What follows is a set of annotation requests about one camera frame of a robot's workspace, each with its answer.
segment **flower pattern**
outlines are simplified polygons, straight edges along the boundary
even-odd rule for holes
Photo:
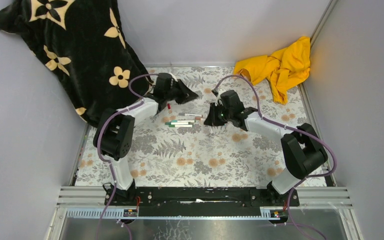
[[[171,72],[181,79],[199,98],[183,105],[170,102],[158,115],[138,123],[134,128],[132,147],[127,155],[131,175],[137,186],[155,187],[265,187],[285,166],[281,146],[265,136],[243,131],[231,124],[212,127],[197,122],[190,128],[169,128],[165,122],[189,119],[179,113],[207,114],[209,103],[216,100],[211,93],[218,80],[232,74],[232,67],[165,67],[148,68],[149,72]],[[117,69],[116,76],[124,74]],[[297,87],[288,91],[289,102],[274,103],[269,83],[255,86],[263,113],[277,121],[284,118],[289,126],[307,121]],[[245,107],[255,107],[253,91],[242,80],[226,80],[222,88],[234,89]],[[81,156],[76,186],[100,186],[111,181],[106,163],[93,146],[96,129],[91,128]],[[304,186],[325,186],[323,177],[309,178]]]
[[[113,10],[110,8],[109,9],[109,19],[111,20],[112,27],[110,27],[104,34],[105,37],[109,38],[116,38],[118,37],[121,41],[121,44],[123,45],[124,48],[126,48],[126,43],[125,40],[123,39],[122,36],[122,31],[120,30],[120,27],[117,23],[116,17],[114,16]]]
[[[46,67],[54,71],[57,67],[61,69],[65,74],[70,76],[69,71],[64,67],[64,65],[67,65],[71,63],[72,61],[68,57],[59,57],[54,52],[49,51],[47,46],[43,46],[43,50],[46,52],[47,57],[50,59]]]
[[[75,0],[31,0],[30,22],[49,19],[66,30],[66,12]]]
[[[129,86],[130,70],[123,70],[121,67],[116,66],[114,67],[114,75],[109,78],[111,85],[118,85],[120,88],[127,88]]]

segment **black fabric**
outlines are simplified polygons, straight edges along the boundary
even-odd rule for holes
[[[0,11],[0,30],[22,37],[94,127],[106,108],[134,103],[126,83],[148,73],[121,26],[117,0],[15,0]],[[148,80],[136,80],[133,90],[144,95]]]

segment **floral tablecloth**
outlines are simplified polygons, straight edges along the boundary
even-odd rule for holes
[[[150,73],[171,72],[199,95],[199,99],[178,105],[148,118],[134,128],[128,153],[130,174],[137,186],[149,187],[264,187],[285,168],[281,146],[262,135],[246,132],[231,124],[213,127],[195,123],[191,128],[169,128],[170,120],[190,120],[179,113],[207,114],[216,83],[232,74],[232,67],[148,68]],[[245,107],[256,107],[249,85],[242,79],[225,80],[220,87],[233,89]],[[288,104],[274,103],[269,83],[255,86],[263,114],[290,126],[307,121],[300,91],[288,91]],[[110,170],[98,159],[91,128],[83,148],[76,186],[100,186],[111,182]],[[303,186],[325,186],[325,179],[310,178]]]

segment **white wall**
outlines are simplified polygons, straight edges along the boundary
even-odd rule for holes
[[[84,127],[57,78],[0,32],[0,240],[43,239]]]
[[[311,36],[329,0],[118,0],[145,65],[217,65],[271,54]]]
[[[305,82],[366,240],[384,239],[384,1],[339,1]]]

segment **yellow cloth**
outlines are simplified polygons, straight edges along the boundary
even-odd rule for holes
[[[238,61],[233,73],[248,78],[254,86],[267,79],[273,100],[287,104],[287,90],[304,82],[310,75],[310,38],[302,36],[270,56],[255,56]]]

